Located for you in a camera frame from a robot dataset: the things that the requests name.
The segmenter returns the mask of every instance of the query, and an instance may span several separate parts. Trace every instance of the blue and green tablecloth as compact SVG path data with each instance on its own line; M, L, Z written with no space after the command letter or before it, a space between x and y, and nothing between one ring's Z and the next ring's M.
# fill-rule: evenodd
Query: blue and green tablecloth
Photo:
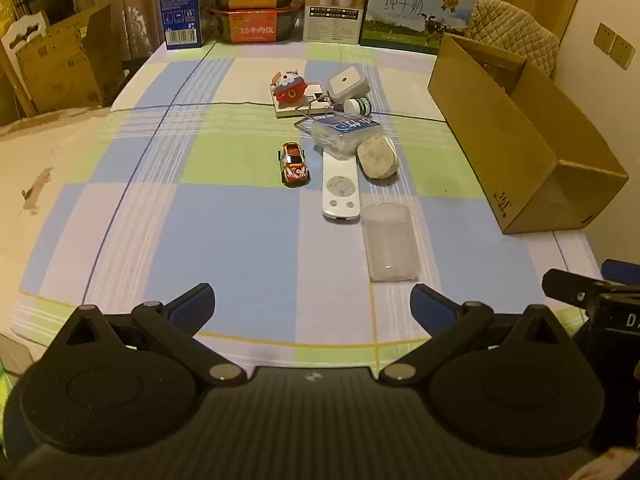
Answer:
M579 232L501 234L428 93L434 61L321 43L161 48L68 172L25 268L12 329L47 344L78 304L128 312L209 282L216 313L198 339L246 368L377 372L424 341L409 311L414 283L369 282L360 225L322 216L321 154L295 119L266 106L271 77L288 69L327 81L354 64L367 75L401 168L382 186L361 176L362 203L409 206L421 282L455 301L521 312L545 301L550 267L597 276ZM280 182L277 151L290 140L314 176L301 189ZM577 319L573 309L560 315Z

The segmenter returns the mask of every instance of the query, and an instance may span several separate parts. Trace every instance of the white remote control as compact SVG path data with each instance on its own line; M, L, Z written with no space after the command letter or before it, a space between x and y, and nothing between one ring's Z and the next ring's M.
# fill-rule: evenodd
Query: white remote control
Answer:
M322 212L329 218L353 220L360 216L356 156L338 160L322 154Z

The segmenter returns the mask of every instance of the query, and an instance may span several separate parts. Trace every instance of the white wall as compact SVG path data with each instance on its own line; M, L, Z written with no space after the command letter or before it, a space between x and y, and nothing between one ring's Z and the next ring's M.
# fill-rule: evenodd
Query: white wall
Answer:
M638 51L622 70L597 49L600 23ZM556 84L600 130L629 174L629 182L586 229L600 263L640 264L640 0L578 0L560 46Z

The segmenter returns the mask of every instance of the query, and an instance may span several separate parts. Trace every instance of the clear plastic container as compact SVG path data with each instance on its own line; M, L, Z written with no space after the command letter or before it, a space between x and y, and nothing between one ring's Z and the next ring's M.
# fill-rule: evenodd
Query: clear plastic container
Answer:
M410 209L402 204L378 203L363 208L360 217L371 280L416 279L420 258Z
M353 155L365 140L384 133L377 121L359 114L334 112L312 119L309 129L314 142L340 160Z

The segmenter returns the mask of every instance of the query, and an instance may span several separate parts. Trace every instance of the orange toy car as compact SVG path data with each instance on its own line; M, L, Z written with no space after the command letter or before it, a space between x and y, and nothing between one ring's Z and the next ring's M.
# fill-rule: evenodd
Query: orange toy car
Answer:
M296 142L286 142L278 150L280 174L282 183L289 186L306 184L309 180L309 170L306 168L305 151Z

